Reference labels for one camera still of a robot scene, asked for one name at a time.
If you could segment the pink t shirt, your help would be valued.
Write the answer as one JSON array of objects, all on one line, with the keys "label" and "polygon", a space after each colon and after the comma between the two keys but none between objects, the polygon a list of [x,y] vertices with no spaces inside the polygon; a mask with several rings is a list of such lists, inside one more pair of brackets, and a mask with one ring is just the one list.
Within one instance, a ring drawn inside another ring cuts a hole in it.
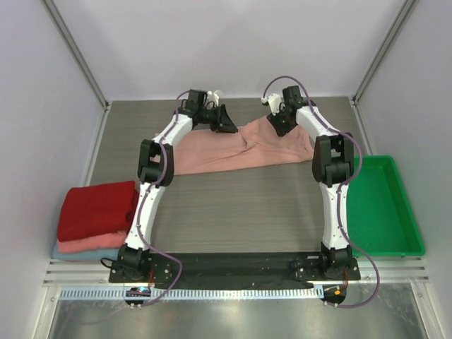
[{"label": "pink t shirt", "polygon": [[189,117],[171,120],[177,125],[165,142],[174,144],[176,175],[225,172],[269,165],[310,161],[314,149],[301,126],[283,137],[277,136],[266,117],[240,126],[236,133],[193,130]]}]

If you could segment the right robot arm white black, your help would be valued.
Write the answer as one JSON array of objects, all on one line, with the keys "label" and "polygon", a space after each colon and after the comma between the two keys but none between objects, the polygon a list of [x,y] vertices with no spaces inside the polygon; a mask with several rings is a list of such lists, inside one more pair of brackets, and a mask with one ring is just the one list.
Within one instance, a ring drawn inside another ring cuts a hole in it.
[{"label": "right robot arm white black", "polygon": [[353,137],[327,122],[296,85],[283,89],[282,95],[265,93],[261,102],[270,110],[267,119],[277,136],[301,126],[314,140],[311,169],[323,199],[323,237],[315,258],[301,257],[291,263],[295,277],[300,281],[344,280],[354,266],[347,231],[347,191],[355,174]]}]

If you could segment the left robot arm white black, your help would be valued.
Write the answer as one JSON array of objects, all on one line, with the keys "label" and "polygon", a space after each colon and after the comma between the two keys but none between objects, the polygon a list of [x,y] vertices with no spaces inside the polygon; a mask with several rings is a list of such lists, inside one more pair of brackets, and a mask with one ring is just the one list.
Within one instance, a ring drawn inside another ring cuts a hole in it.
[{"label": "left robot arm white black", "polygon": [[152,139],[141,142],[138,156],[139,198],[133,224],[110,271],[111,282],[142,282],[151,274],[150,238],[157,209],[175,173],[175,146],[199,124],[215,133],[236,133],[238,128],[220,104],[221,92],[188,90],[177,97],[169,124]]}]

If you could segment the green plastic tray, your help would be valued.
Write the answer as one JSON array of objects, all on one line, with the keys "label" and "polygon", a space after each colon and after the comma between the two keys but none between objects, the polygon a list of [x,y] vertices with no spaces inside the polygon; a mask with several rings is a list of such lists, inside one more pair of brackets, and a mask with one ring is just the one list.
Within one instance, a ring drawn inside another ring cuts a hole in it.
[{"label": "green plastic tray", "polygon": [[365,155],[348,189],[350,239],[371,257],[420,257],[425,254],[398,168],[387,155]]}]

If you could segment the red folded t shirt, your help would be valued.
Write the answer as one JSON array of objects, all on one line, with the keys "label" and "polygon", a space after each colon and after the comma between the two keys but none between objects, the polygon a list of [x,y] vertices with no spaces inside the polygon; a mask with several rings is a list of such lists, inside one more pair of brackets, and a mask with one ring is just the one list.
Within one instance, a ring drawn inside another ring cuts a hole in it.
[{"label": "red folded t shirt", "polygon": [[72,188],[64,199],[56,237],[71,242],[128,232],[139,193],[134,181]]}]

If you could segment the salmon folded t shirt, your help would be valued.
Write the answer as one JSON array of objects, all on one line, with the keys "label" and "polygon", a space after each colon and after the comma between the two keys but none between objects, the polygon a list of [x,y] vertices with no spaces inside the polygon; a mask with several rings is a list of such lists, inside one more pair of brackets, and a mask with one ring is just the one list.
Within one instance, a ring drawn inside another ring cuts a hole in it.
[{"label": "salmon folded t shirt", "polygon": [[85,239],[56,242],[58,250],[63,254],[74,254],[82,251],[93,251],[98,249],[119,248],[125,241],[127,233],[124,231],[101,234]]}]

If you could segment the blue folded t shirt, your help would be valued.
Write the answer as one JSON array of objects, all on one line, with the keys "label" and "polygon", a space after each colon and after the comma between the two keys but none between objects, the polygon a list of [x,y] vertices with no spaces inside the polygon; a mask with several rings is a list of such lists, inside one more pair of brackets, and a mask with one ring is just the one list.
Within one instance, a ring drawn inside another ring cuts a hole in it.
[{"label": "blue folded t shirt", "polygon": [[89,251],[80,251],[76,253],[62,253],[59,247],[55,245],[52,251],[52,259],[59,261],[100,261],[102,258],[107,258],[109,260],[115,260],[119,248],[116,249],[96,249]]}]

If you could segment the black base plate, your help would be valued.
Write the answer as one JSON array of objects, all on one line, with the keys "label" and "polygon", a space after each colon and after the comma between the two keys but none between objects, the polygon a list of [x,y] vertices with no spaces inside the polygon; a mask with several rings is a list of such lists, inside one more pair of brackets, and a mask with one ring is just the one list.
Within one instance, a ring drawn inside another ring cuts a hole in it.
[{"label": "black base plate", "polygon": [[111,283],[147,283],[167,285],[178,272],[178,283],[212,278],[226,283],[254,277],[282,278],[289,281],[333,281],[361,279],[356,258],[341,254],[337,259],[327,259],[319,251],[259,252],[259,253],[151,253],[151,274],[139,282],[113,281]]}]

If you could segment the aluminium frame rail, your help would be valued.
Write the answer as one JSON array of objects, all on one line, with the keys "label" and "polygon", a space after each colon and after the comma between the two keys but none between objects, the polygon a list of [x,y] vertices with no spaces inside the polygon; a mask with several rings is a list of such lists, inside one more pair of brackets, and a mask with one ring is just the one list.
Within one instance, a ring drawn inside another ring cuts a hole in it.
[{"label": "aluminium frame rail", "polygon": [[175,261],[154,255],[143,269],[125,268],[117,262],[51,261],[44,277],[46,286],[146,284],[177,289],[251,290],[299,288],[304,283],[344,280],[399,282],[426,280],[417,258],[390,258],[370,262],[356,258],[347,268],[324,271],[318,256],[297,253],[177,254]]}]

